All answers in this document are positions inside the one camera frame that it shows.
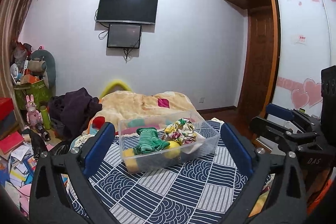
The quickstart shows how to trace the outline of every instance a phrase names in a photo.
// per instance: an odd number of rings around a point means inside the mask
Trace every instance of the green storage bin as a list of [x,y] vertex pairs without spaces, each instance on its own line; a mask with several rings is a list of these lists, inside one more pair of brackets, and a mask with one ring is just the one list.
[[14,86],[15,97],[17,104],[21,110],[26,110],[26,95],[34,95],[36,109],[40,111],[40,102],[48,102],[51,98],[51,90],[49,90],[43,80],[34,84],[25,83]]

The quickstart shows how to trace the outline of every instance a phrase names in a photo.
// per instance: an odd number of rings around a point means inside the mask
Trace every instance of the yellow blanket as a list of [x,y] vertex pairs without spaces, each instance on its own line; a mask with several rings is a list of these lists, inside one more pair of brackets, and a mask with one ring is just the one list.
[[100,102],[102,110],[97,112],[94,118],[98,116],[105,117],[106,122],[113,123],[116,131],[118,130],[118,122],[120,120],[145,118],[153,115],[168,115],[187,110],[196,111],[186,95],[173,91],[147,96],[119,90],[107,94]]

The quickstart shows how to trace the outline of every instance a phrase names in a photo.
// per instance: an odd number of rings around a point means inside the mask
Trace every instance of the plastic bin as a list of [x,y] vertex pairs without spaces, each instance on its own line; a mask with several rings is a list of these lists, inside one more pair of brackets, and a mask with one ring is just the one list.
[[[139,135],[136,133],[138,128],[154,127],[158,130],[159,137],[161,137],[163,132],[160,132],[160,130],[181,118],[186,118],[193,122],[195,131],[205,139],[199,138],[201,140],[198,140],[196,137],[195,142],[181,145],[177,148],[165,149],[145,155],[132,154],[132,149],[130,148],[134,148],[139,142]],[[157,170],[214,153],[219,137],[219,133],[197,112],[193,111],[119,121],[120,155],[130,174]]]

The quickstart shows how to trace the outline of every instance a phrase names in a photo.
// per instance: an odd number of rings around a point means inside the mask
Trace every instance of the brown curtain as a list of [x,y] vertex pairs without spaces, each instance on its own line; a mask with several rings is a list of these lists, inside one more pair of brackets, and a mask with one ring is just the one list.
[[10,72],[10,58],[32,0],[1,0],[0,3],[0,97],[12,98],[17,121],[24,120],[17,106]]

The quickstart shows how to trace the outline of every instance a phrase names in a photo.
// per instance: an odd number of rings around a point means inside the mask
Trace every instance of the green bottle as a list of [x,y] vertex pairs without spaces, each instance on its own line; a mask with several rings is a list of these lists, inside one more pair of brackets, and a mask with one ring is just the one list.
[[50,118],[46,106],[41,106],[41,115],[43,119],[43,126],[46,130],[51,129]]

